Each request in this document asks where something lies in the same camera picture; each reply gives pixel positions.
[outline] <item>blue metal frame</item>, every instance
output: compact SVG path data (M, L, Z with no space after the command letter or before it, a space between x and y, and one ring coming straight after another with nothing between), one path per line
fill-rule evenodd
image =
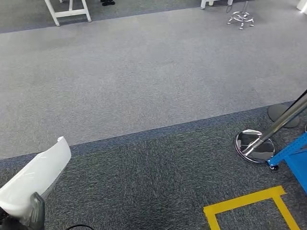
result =
M275 166L285 160L307 194L307 149L302 149L306 144L307 133L304 133L267 162Z

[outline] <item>white plastic cover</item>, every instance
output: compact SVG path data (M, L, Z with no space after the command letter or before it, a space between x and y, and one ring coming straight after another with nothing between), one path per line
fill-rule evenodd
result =
M50 149L37 154L24 168L0 189L0 207L15 217L25 217L30 208L30 196L37 192L45 199L71 157L64 137Z

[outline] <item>white table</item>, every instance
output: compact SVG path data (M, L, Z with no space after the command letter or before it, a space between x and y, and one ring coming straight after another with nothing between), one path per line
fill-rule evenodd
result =
M204 10L206 8L206 3L209 2L209 6L213 6L213 2L214 1L219 1L219 0L202 0L201 4L200 4L200 8L202 10ZM228 6L232 5L233 0L228 0Z
M297 5L297 8L302 13L307 14L307 0L300 0Z
M51 3L50 0L45 0L46 3L47 7L49 9L50 13L51 14L53 20L57 26L60 26L59 21L57 21L57 18L60 17L67 17L67 16L73 16L73 15L79 15L79 14L86 14L88 22L91 22L91 17L89 16L88 10L87 8L85 0L82 0L83 4L84 9L80 9L80 10L73 10L73 9L73 1L73 0L69 0L69 9L68 11L62 11L62 12L54 12L53 9Z

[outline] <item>chrome stanchion pole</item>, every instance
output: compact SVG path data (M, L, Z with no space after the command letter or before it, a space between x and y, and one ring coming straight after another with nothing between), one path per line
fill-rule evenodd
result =
M239 155L247 161L265 163L275 152L274 144L269 138L306 107L307 93L305 92L264 133L247 129L237 134L234 146Z

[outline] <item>chrome stool base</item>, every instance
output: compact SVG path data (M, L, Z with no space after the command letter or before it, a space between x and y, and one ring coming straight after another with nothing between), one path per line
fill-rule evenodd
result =
M229 19L228 23L227 23L227 25L230 25L232 20L235 20L237 22L240 23L240 27L239 28L240 30L243 30L244 23L250 23L250 26L252 27L254 26L254 18L250 16L250 14L246 12L246 9L247 8L249 1L250 0L247 0L245 2L243 11L237 11L233 13L231 17Z
M253 148L252 152L246 153L244 150L250 144L256 141L262 133L259 131L247 129L237 134L234 140L236 151L245 160L252 163L265 163L275 154L275 148L271 139Z

